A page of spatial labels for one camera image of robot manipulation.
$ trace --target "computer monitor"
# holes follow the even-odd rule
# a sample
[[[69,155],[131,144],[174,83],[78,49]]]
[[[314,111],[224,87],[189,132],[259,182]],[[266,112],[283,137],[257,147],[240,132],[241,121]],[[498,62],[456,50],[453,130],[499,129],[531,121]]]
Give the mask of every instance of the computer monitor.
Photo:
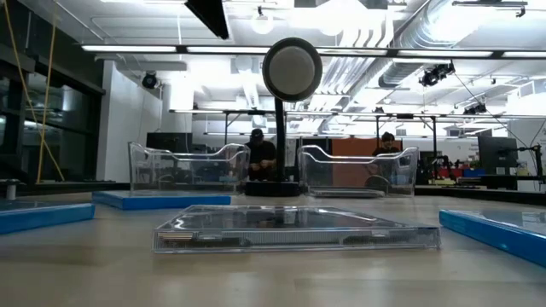
[[[147,148],[170,150],[175,154],[190,153],[191,146],[191,133],[149,132],[146,138]]]
[[[478,136],[478,147],[487,175],[510,175],[510,168],[518,166],[518,145],[513,138]]]

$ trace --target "blue tray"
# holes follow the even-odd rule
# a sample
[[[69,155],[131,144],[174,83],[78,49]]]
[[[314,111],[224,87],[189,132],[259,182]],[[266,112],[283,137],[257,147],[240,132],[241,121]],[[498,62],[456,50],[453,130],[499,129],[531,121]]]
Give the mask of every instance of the blue tray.
[[[93,202],[121,210],[180,209],[191,205],[229,205],[229,195],[196,194],[166,191],[107,191],[93,192]]]
[[[442,210],[439,219],[448,229],[546,267],[544,212]]]
[[[93,204],[0,203],[0,234],[84,221],[95,216]]]

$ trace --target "person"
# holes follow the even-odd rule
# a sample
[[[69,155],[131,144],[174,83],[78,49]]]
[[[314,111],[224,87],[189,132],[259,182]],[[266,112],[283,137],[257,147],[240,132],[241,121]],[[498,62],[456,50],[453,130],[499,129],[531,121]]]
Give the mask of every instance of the person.
[[[250,134],[250,142],[245,145],[250,148],[250,180],[273,180],[276,165],[275,145],[264,141],[264,132],[261,129],[254,129]]]
[[[394,147],[392,143],[394,142],[394,135],[389,132],[383,133],[381,137],[381,147],[377,148],[372,155],[375,157],[378,154],[394,154],[398,153],[400,149]]]

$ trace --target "wooden table surface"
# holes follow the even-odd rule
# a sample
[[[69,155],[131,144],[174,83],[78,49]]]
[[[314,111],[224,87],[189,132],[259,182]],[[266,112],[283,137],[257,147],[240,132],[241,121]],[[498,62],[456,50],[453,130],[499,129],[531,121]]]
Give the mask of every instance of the wooden table surface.
[[[29,200],[89,201],[89,194]],[[373,209],[439,224],[439,209],[541,207],[442,197],[235,197],[235,205]],[[546,269],[442,229],[439,251],[155,255],[178,210],[96,208],[96,218],[0,236],[0,306],[545,306]]]

